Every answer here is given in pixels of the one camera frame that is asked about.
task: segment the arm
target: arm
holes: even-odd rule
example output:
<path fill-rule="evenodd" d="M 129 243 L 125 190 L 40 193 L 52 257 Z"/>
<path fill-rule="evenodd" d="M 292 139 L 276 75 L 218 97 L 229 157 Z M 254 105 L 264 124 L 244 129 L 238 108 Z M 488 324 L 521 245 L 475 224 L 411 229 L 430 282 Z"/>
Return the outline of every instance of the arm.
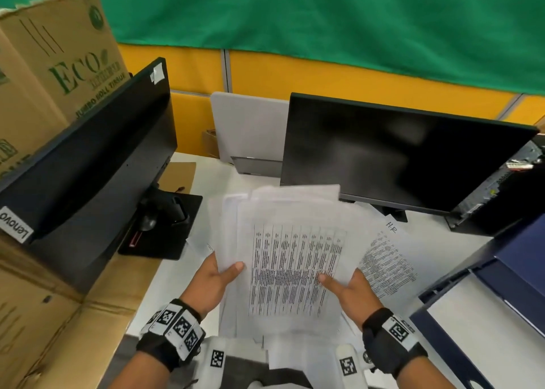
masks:
<path fill-rule="evenodd" d="M 374 312 L 384 307 L 359 269 L 354 271 L 346 287 L 325 274 L 320 274 L 318 280 L 337 296 L 346 315 L 360 330 Z M 399 372 L 397 384 L 399 389 L 454 389 L 452 383 L 424 356 L 405 365 Z"/>
<path fill-rule="evenodd" d="M 215 253 L 209 255 L 195 273 L 180 300 L 196 310 L 203 320 L 212 311 L 225 293 L 227 285 L 244 269 L 244 263 L 236 262 L 219 273 Z M 110 385 L 110 389 L 164 389 L 170 372 L 154 357 L 136 352 Z"/>

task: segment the monitor screen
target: monitor screen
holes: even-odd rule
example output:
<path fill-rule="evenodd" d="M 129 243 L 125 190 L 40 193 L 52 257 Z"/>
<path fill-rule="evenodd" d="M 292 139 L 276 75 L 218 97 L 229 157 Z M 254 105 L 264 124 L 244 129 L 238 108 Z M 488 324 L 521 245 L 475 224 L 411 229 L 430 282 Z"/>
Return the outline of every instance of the monitor screen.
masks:
<path fill-rule="evenodd" d="M 535 134 L 532 126 L 292 94 L 281 184 L 444 214 Z"/>

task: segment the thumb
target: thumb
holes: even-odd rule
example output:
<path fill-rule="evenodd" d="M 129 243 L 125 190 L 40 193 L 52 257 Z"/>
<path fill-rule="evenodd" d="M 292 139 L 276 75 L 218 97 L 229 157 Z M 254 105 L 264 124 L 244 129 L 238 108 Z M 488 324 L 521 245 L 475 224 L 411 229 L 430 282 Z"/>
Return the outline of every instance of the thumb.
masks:
<path fill-rule="evenodd" d="M 223 282 L 224 285 L 228 285 L 230 282 L 232 282 L 238 277 L 238 275 L 243 269 L 244 269 L 244 263 L 236 262 L 227 270 L 220 273 L 221 281 Z"/>
<path fill-rule="evenodd" d="M 326 289 L 328 289 L 335 296 L 337 296 L 337 298 L 341 297 L 341 293 L 344 290 L 344 286 L 341 283 L 337 282 L 337 280 L 328 276 L 327 274 L 319 274 L 318 281 L 322 283 L 322 285 Z"/>

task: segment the stack of papers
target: stack of papers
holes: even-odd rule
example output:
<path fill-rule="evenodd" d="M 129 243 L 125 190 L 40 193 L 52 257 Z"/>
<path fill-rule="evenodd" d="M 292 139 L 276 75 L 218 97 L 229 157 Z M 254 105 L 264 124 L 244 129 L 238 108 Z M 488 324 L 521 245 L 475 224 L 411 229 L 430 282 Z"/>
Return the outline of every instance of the stack of papers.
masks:
<path fill-rule="evenodd" d="M 208 203 L 209 247 L 219 270 L 246 265 L 220 305 L 219 335 L 263 342 L 270 368 L 301 369 L 308 378 L 311 369 L 315 387 L 337 386 L 324 380 L 336 377 L 336 362 L 324 363 L 334 360 L 338 344 L 364 351 L 357 325 L 318 282 L 319 273 L 348 284 L 359 268 L 398 313 L 440 276 L 397 221 L 338 195 L 338 185 L 266 186 Z"/>

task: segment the black stand base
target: black stand base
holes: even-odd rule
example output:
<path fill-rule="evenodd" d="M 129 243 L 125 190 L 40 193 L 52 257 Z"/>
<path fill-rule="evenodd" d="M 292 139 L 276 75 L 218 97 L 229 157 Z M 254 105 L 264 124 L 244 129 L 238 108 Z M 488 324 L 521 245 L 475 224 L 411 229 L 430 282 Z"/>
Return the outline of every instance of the black stand base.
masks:
<path fill-rule="evenodd" d="M 135 223 L 119 247 L 120 255 L 139 255 L 167 260 L 180 259 L 203 198 L 200 195 L 191 194 L 173 193 L 173 195 L 180 199 L 188 218 L 180 223 L 172 224 L 167 215 L 160 213 L 153 229 L 139 231 L 139 221 L 145 209 L 137 211 Z"/>
<path fill-rule="evenodd" d="M 383 207 L 382 205 L 373 205 L 371 204 L 376 210 L 378 210 L 382 215 L 389 215 L 392 214 L 392 217 L 396 219 L 396 221 L 399 221 L 401 223 L 408 222 L 407 220 L 407 214 L 405 213 L 405 210 L 400 210 L 398 208 L 393 207 Z"/>

